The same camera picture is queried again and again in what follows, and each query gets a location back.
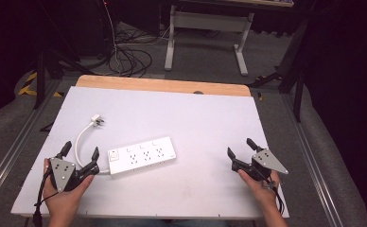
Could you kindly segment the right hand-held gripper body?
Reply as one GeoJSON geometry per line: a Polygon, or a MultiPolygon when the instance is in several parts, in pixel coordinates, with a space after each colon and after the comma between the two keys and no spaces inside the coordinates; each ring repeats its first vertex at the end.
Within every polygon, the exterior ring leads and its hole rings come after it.
{"type": "Polygon", "coordinates": [[[232,170],[238,172],[240,169],[258,182],[267,181],[273,170],[288,174],[288,170],[269,149],[254,154],[249,164],[236,158],[232,162],[232,170]]]}

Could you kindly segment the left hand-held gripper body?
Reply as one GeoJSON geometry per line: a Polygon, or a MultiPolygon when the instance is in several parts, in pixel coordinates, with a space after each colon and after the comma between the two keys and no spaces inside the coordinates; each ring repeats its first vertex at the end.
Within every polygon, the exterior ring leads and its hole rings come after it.
{"type": "Polygon", "coordinates": [[[50,181],[58,192],[72,191],[88,176],[99,173],[96,160],[93,160],[81,169],[77,169],[74,163],[58,157],[51,158],[49,163],[52,169],[50,181]]]}

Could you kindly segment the white plug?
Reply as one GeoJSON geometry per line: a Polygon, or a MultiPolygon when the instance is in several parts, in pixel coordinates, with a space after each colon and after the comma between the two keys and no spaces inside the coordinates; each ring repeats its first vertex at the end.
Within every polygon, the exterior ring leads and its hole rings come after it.
{"type": "Polygon", "coordinates": [[[102,119],[102,117],[99,114],[95,114],[91,117],[91,125],[93,127],[97,127],[101,125],[103,122],[104,120],[102,119]]]}

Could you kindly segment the white power strip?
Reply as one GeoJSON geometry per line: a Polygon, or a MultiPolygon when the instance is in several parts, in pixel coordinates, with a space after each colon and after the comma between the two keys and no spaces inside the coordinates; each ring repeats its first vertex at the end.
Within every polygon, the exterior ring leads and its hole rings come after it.
{"type": "Polygon", "coordinates": [[[138,170],[175,160],[176,152],[169,137],[114,148],[108,151],[109,172],[111,175],[138,170]]]}

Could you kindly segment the person's left hand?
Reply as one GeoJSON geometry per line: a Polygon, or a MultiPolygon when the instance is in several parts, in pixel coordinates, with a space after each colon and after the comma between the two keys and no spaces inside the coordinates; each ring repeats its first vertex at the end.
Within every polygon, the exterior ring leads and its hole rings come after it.
{"type": "Polygon", "coordinates": [[[47,178],[45,180],[43,196],[46,198],[45,204],[48,208],[50,218],[57,219],[61,223],[66,223],[70,219],[73,219],[78,211],[80,200],[91,185],[94,177],[94,175],[89,175],[72,191],[58,194],[56,194],[57,190],[52,185],[50,178],[47,178]]]}

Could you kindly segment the person's right hand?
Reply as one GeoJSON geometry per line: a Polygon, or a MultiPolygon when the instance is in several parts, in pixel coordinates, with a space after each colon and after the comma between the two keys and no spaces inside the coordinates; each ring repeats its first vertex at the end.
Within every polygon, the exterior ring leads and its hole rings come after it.
{"type": "Polygon", "coordinates": [[[276,194],[272,189],[268,189],[261,182],[254,180],[242,169],[237,173],[244,183],[250,188],[255,200],[261,208],[276,206],[276,194]]]}

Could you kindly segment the white board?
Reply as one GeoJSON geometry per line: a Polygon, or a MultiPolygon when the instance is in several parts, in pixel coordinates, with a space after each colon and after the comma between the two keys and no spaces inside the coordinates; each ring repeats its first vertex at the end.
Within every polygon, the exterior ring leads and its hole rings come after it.
{"type": "Polygon", "coordinates": [[[97,218],[259,218],[247,185],[227,155],[249,162],[247,138],[264,148],[255,102],[250,96],[212,96],[73,87],[28,173],[11,211],[29,216],[43,175],[43,161],[68,141],[79,141],[89,162],[95,147],[107,167],[113,148],[168,136],[176,151],[170,163],[116,176],[96,176],[84,194],[79,215],[97,218]],[[91,117],[104,122],[93,127],[91,117]]]}

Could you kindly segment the black metal stand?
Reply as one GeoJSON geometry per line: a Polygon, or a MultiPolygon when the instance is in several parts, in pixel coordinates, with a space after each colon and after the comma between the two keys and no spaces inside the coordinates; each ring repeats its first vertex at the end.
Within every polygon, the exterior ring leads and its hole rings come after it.
{"type": "Polygon", "coordinates": [[[300,110],[305,83],[299,49],[302,47],[307,25],[308,19],[304,19],[295,31],[288,49],[280,64],[277,66],[276,71],[265,78],[256,79],[255,82],[249,84],[249,87],[257,88],[275,79],[281,78],[281,83],[278,86],[278,90],[281,94],[288,94],[292,88],[295,88],[292,112],[298,122],[301,122],[300,110]]]}
{"type": "Polygon", "coordinates": [[[61,79],[63,77],[61,61],[74,70],[81,72],[82,75],[92,75],[93,72],[79,64],[77,58],[73,58],[70,44],[52,20],[43,4],[43,0],[29,1],[37,8],[37,19],[34,19],[36,23],[34,28],[38,35],[37,96],[34,109],[38,109],[45,99],[45,72],[48,72],[52,79],[61,79]]]}

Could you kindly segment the yellow black floor tape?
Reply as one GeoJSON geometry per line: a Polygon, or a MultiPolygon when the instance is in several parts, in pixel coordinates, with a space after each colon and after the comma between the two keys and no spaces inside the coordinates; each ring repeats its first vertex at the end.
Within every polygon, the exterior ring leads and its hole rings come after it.
{"type": "Polygon", "coordinates": [[[28,95],[28,96],[36,96],[37,95],[37,91],[36,90],[32,90],[32,84],[33,81],[36,79],[37,77],[37,73],[36,72],[32,72],[26,79],[24,85],[22,86],[22,88],[19,90],[18,94],[21,95],[28,95]]]}

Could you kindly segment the wooden table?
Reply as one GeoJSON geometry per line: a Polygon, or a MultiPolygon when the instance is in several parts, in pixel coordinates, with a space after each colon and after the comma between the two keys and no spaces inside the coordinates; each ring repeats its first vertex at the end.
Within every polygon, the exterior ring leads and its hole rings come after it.
{"type": "Polygon", "coordinates": [[[250,89],[241,84],[225,84],[169,79],[139,79],[107,76],[80,76],[78,87],[155,91],[219,96],[250,96],[250,89]]]}

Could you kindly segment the wooden desktop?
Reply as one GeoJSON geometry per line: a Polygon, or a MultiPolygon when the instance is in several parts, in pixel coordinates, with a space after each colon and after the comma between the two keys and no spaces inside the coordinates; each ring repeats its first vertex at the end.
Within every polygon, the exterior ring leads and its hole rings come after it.
{"type": "Polygon", "coordinates": [[[275,6],[275,7],[287,7],[287,8],[291,8],[294,6],[294,2],[292,0],[226,0],[226,1],[235,3],[244,3],[244,4],[256,4],[259,6],[275,6]]]}

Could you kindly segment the aluminium rail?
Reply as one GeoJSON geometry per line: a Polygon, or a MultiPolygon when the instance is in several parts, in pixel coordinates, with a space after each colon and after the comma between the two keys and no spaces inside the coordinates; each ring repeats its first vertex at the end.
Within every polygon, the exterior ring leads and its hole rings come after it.
{"type": "Polygon", "coordinates": [[[312,179],[319,200],[323,206],[323,210],[329,222],[329,226],[344,227],[337,207],[333,201],[331,193],[329,192],[327,183],[313,154],[313,150],[308,143],[308,140],[306,139],[306,134],[303,126],[300,122],[297,121],[295,114],[293,113],[293,105],[291,103],[290,96],[281,95],[281,98],[286,107],[291,123],[295,128],[297,138],[300,141],[301,152],[304,156],[308,173],[312,179]]]}
{"type": "Polygon", "coordinates": [[[59,79],[47,82],[44,100],[37,108],[37,97],[17,95],[0,109],[0,188],[60,84],[59,79]]]}

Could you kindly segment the white metal desk frame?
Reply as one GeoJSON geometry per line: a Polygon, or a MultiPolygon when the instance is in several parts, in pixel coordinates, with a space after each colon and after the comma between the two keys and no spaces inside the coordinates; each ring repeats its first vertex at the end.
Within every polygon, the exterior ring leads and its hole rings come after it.
{"type": "Polygon", "coordinates": [[[166,48],[165,70],[170,71],[174,56],[174,33],[176,28],[208,29],[226,32],[240,32],[241,39],[238,44],[233,45],[236,61],[240,75],[246,77],[249,72],[243,56],[243,48],[247,41],[254,14],[249,13],[246,17],[235,17],[225,15],[213,15],[194,12],[177,11],[172,5],[169,13],[169,35],[166,48]]]}

